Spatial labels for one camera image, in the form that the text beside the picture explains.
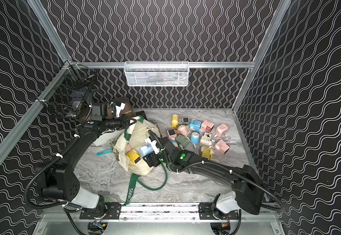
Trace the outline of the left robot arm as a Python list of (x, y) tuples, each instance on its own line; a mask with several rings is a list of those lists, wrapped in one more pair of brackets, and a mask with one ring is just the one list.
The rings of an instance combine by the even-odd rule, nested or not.
[[(87, 210), (94, 217), (106, 214), (104, 197), (83, 189), (74, 169), (90, 145), (104, 134), (127, 130), (136, 123), (133, 108), (126, 97), (96, 103), (94, 91), (87, 95), (86, 101), (68, 115), (74, 114), (79, 123), (73, 139), (55, 155), (53, 160), (36, 167), (36, 174), (24, 190), (24, 203), (33, 209), (47, 209), (55, 206), (72, 206)], [(30, 189), (37, 183), (41, 195), (52, 199), (53, 203), (38, 205), (30, 199)]]

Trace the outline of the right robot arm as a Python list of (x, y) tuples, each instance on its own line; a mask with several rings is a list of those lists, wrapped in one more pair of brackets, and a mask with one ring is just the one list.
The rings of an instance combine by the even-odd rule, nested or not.
[(239, 210), (252, 215), (258, 215), (261, 208), (277, 212), (284, 210), (283, 203), (263, 186), (251, 166), (240, 168), (216, 163), (192, 151), (175, 147), (171, 140), (159, 138), (151, 130), (147, 133), (154, 148), (152, 153), (144, 156), (149, 167), (161, 164), (169, 171), (201, 175), (231, 189), (228, 193), (217, 194), (207, 209), (207, 215), (214, 219), (227, 218), (230, 212)]

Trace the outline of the light blue round sharpener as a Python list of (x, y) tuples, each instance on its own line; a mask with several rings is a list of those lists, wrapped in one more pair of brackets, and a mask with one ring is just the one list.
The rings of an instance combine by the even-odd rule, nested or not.
[(197, 145), (199, 143), (200, 134), (198, 132), (193, 132), (190, 137), (190, 143)]

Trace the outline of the cream panda pencil sharpener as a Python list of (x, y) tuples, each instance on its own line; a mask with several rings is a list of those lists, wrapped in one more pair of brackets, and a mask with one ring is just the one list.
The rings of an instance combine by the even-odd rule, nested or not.
[(200, 145), (204, 147), (210, 147), (214, 142), (215, 140), (212, 139), (212, 135), (210, 133), (204, 133), (199, 140)]

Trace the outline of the light blue box sharpener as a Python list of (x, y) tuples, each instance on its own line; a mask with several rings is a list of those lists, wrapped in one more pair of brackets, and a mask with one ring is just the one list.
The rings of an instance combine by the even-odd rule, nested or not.
[(154, 152), (153, 150), (153, 147), (151, 144), (146, 144), (146, 145), (143, 145), (141, 148), (140, 148), (140, 155), (142, 157), (148, 155), (148, 154), (151, 154), (152, 152)]

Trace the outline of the gold square pencil sharpener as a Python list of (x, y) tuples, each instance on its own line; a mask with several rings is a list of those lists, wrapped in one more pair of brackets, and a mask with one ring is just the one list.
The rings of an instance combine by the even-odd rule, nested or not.
[(189, 119), (189, 118), (187, 118), (187, 117), (182, 117), (182, 124), (183, 124), (183, 125), (189, 125), (189, 123), (190, 123), (190, 119)]

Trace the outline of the pink rounded pencil sharpener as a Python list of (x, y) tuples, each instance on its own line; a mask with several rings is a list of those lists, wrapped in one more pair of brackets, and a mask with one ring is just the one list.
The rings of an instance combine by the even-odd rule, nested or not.
[(228, 126), (226, 124), (221, 124), (216, 128), (214, 137), (223, 137), (228, 131)]

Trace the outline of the green grey sharpener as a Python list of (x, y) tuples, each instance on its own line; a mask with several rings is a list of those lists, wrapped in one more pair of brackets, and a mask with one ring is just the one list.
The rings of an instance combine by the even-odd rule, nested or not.
[(175, 142), (177, 143), (177, 145), (180, 149), (185, 149), (189, 145), (190, 139), (186, 136), (178, 135), (175, 138)]

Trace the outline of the blue pencil sharpener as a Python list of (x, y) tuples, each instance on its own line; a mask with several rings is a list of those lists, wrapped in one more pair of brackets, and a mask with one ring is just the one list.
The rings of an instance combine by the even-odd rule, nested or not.
[(189, 123), (189, 129), (192, 132), (199, 132), (201, 129), (202, 122), (196, 119), (191, 119)]

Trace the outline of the pink box pencil sharpener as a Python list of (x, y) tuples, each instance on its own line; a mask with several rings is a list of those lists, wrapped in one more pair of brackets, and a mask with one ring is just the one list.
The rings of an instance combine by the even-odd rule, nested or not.
[(207, 119), (205, 119), (200, 126), (200, 130), (206, 133), (210, 133), (213, 128), (214, 128), (215, 124)]

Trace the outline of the cream tote bag green handles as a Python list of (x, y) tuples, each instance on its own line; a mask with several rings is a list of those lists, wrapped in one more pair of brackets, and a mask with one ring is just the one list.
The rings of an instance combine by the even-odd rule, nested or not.
[(164, 182), (159, 187), (153, 188), (140, 180), (140, 177), (148, 175), (153, 169), (145, 161), (145, 157), (148, 157), (152, 153), (161, 153), (159, 148), (155, 149), (157, 141), (151, 140), (150, 134), (148, 133), (148, 131), (152, 131), (158, 134), (159, 130), (155, 124), (147, 121), (142, 115), (131, 118), (129, 124), (130, 126), (123, 128), (123, 133), (119, 136), (114, 146), (118, 163), (125, 171), (131, 173), (124, 203), (125, 206), (131, 202), (137, 184), (149, 191), (155, 192), (161, 190), (168, 180), (168, 173), (163, 165), (162, 157), (158, 158), (158, 160), (165, 173)]

